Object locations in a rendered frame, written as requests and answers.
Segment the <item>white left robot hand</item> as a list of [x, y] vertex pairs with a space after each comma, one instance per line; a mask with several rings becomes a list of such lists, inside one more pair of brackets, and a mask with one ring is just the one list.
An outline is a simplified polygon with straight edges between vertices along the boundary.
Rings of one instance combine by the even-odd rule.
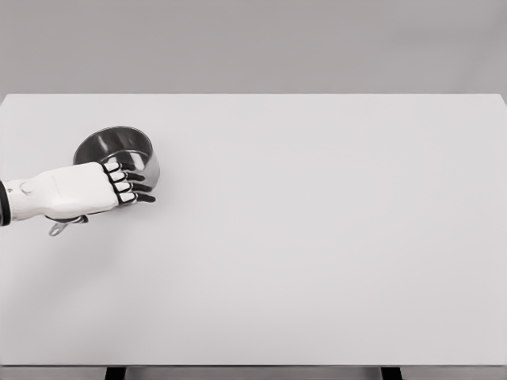
[[154, 203], [152, 188], [131, 165], [90, 162], [45, 171], [34, 178], [38, 213], [59, 222], [135, 203]]

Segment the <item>steel pot with handle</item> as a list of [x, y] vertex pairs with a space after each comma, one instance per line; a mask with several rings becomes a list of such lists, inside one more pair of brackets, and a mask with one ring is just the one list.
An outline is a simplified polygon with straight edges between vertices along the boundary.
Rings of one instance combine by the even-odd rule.
[[[144, 184], [152, 188], [151, 195], [160, 177], [160, 167], [151, 140], [133, 127], [108, 127], [87, 137], [75, 151], [72, 165], [90, 162], [118, 162], [133, 166], [135, 173], [145, 177]], [[51, 219], [54, 224], [48, 234], [56, 237], [71, 224], [87, 223], [89, 217], [68, 222]]]

